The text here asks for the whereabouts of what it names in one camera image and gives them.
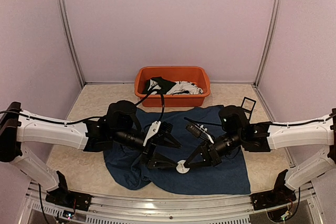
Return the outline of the dark blue t-shirt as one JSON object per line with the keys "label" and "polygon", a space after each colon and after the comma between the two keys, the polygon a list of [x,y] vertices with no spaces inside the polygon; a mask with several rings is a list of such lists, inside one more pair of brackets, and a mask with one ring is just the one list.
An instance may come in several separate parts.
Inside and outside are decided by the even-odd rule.
{"label": "dark blue t-shirt", "polygon": [[[187,159],[202,142],[185,128],[187,120],[209,122],[208,130],[218,137],[224,131],[218,126],[223,105],[166,112],[162,120],[173,125],[172,135],[182,145],[180,149],[159,146],[158,153],[175,162]],[[192,168],[180,174],[175,168],[148,169],[140,162],[140,153],[115,143],[103,151],[106,168],[114,181],[129,190],[147,189],[154,185],[166,192],[180,195],[249,195],[250,182],[242,151],[224,156],[215,167]]]}

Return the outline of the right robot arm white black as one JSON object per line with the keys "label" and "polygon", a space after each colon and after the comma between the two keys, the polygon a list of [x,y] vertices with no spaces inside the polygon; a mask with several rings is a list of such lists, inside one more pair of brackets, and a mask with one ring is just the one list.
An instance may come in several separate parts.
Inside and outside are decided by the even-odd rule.
{"label": "right robot arm white black", "polygon": [[298,166],[279,173],[272,190],[259,193],[273,205],[279,205],[301,185],[335,168],[335,112],[308,121],[255,124],[247,118],[248,112],[235,105],[222,108],[218,116],[225,134],[219,137],[213,137],[200,123],[190,120],[187,130],[196,138],[206,135],[206,139],[187,160],[178,162],[177,171],[216,166],[222,156],[240,146],[248,152],[270,152],[291,146],[323,145],[323,149]]}

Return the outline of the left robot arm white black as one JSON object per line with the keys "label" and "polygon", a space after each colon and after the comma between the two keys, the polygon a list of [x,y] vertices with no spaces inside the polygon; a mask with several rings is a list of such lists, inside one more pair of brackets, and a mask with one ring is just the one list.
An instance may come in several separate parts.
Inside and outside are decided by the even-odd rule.
{"label": "left robot arm white black", "polygon": [[11,163],[44,188],[49,201],[64,206],[77,200],[68,189],[65,176],[49,168],[28,148],[28,142],[72,147],[84,152],[103,152],[117,143],[138,151],[148,168],[176,167],[176,162],[156,152],[161,145],[180,148],[172,132],[172,124],[158,119],[144,133],[136,116],[137,105],[120,100],[109,105],[106,115],[78,121],[40,117],[12,102],[1,112],[1,162]]}

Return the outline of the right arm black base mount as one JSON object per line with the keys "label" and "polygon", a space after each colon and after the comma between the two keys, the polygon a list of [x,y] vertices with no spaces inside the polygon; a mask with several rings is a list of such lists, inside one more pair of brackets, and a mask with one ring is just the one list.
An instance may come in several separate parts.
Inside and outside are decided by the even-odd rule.
{"label": "right arm black base mount", "polygon": [[291,203],[297,200],[296,194],[274,192],[272,190],[251,194],[251,202],[254,210],[262,210]]}

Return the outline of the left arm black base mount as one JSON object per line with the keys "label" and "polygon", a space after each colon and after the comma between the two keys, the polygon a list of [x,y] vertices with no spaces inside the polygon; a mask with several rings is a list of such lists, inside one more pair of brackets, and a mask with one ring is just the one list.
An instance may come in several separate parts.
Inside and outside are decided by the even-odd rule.
{"label": "left arm black base mount", "polygon": [[67,196],[52,196],[47,194],[46,201],[58,206],[71,208],[74,210],[88,211],[91,204],[92,196],[90,194],[70,191]]}

